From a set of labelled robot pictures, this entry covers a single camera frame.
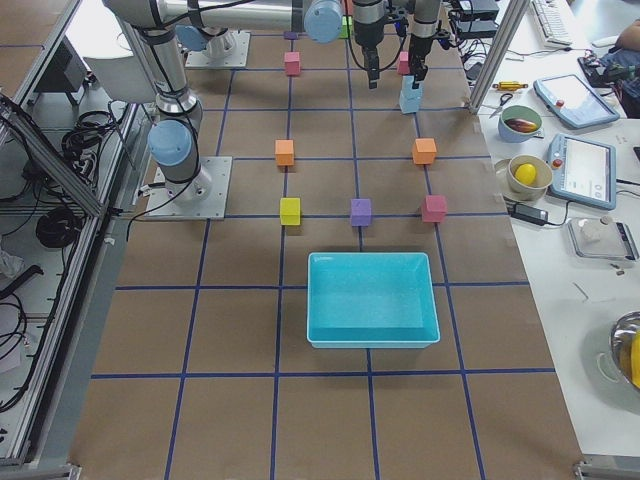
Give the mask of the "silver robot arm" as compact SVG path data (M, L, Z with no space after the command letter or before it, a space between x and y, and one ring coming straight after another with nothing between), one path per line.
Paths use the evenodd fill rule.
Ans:
M426 57L433 42L447 36L439 28L440 8L439 1L188 1L184 7L167 6L165 21L186 20L199 28L304 32L318 43L330 43L341 32L342 17L349 14L363 55L361 69L374 89L382 71L378 45L385 27L399 22L404 9L413 16L408 68L416 90L427 75Z
M176 28L198 32L255 29L304 32L324 44L338 38L346 3L341 1L106 1L104 6L128 24L144 44L160 112L189 128L201 117L189 88Z

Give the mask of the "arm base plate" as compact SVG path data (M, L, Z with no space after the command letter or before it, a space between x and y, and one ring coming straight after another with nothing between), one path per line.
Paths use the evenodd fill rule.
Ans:
M168 183L152 189L145 218L159 221L222 220L225 217L233 160L230 156L200 158L200 173L188 187Z
M194 40L184 47L188 54L185 67L192 70L228 70L245 68L251 35L244 30L226 30L216 36L196 30Z

